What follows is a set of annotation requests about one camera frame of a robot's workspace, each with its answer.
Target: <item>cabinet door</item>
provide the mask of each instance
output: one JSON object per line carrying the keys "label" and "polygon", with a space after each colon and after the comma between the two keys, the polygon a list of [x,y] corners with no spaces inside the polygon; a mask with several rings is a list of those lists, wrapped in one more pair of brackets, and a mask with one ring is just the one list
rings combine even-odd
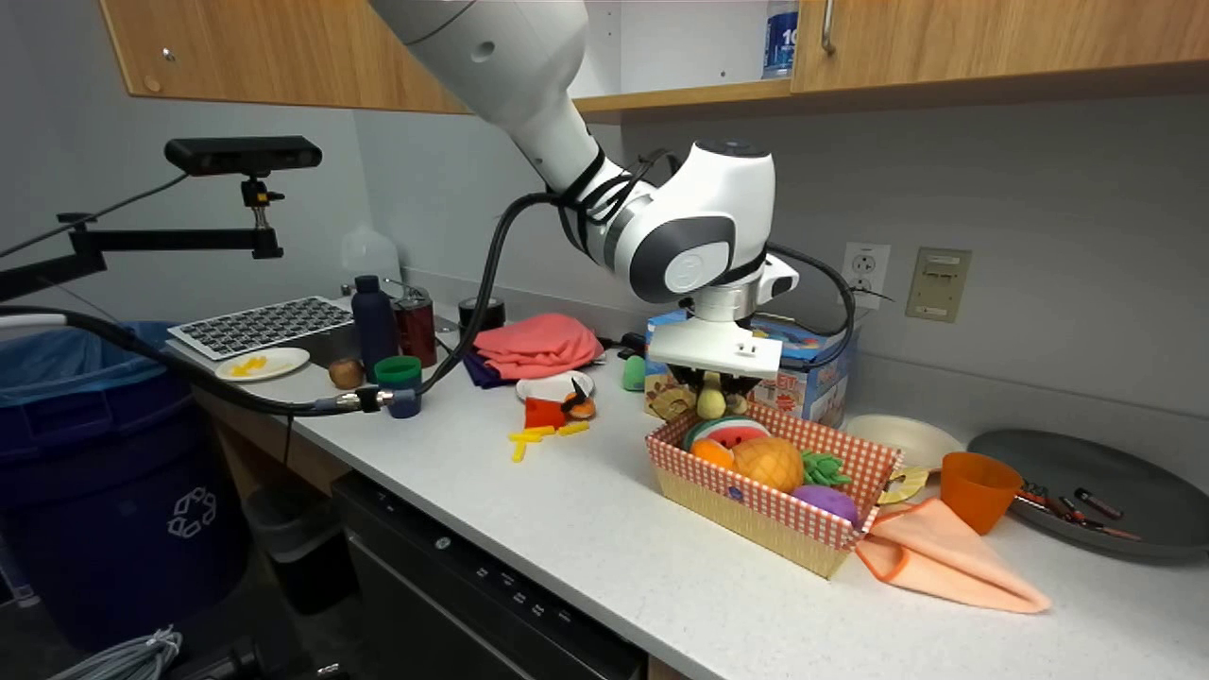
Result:
{"label": "cabinet door", "polygon": [[128,94],[457,110],[366,0],[102,0]]}
{"label": "cabinet door", "polygon": [[[797,91],[1209,64],[1201,0],[809,0]],[[831,8],[835,53],[820,49]]]}

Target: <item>light switch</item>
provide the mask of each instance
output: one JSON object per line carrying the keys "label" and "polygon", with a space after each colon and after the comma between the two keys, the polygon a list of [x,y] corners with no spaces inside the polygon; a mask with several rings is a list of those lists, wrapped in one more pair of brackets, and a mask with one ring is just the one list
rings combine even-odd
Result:
{"label": "light switch", "polygon": [[971,249],[918,249],[907,317],[956,321],[967,287]]}

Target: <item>white robotic arm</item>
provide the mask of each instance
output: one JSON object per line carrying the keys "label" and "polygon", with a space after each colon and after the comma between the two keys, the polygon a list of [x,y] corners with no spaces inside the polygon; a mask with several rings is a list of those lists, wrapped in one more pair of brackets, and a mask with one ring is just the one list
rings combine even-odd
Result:
{"label": "white robotic arm", "polygon": [[605,159],[570,102],[586,57],[582,0],[370,0],[385,26],[533,170],[578,208],[574,249],[646,302],[691,298],[684,325],[657,329],[650,359],[767,378],[782,348],[737,325],[797,287],[771,257],[775,166],[691,147],[661,189]]}

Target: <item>round tray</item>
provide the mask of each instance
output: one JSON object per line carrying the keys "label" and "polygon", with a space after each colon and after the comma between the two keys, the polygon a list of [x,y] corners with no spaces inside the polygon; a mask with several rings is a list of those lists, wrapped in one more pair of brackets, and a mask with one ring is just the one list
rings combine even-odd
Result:
{"label": "round tray", "polygon": [[1096,514],[1096,506],[1073,502],[1088,518],[1099,518],[1107,525],[1103,533],[1013,502],[1013,518],[1024,525],[1133,563],[1190,563],[1209,555],[1209,495],[1167,468],[1047,431],[986,431],[971,438],[971,450],[1020,468],[1035,491],[1073,499],[1077,487],[1088,487],[1092,499],[1118,510],[1115,521]]}

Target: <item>woven basket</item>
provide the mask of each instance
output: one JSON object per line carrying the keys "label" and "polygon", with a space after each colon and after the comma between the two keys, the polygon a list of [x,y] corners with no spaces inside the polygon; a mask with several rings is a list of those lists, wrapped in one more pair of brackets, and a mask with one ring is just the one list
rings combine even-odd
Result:
{"label": "woven basket", "polygon": [[[895,450],[877,446],[831,427],[816,427],[790,412],[752,408],[771,434],[790,438],[797,450],[835,453],[846,468],[846,495],[869,518],[877,495],[895,472]],[[846,518],[797,502],[767,484],[737,476],[729,468],[707,465],[680,450],[680,434],[695,427],[691,416],[680,416],[646,438],[650,465],[665,499],[763,544],[767,552],[801,563],[805,570],[831,578],[861,529]]]}

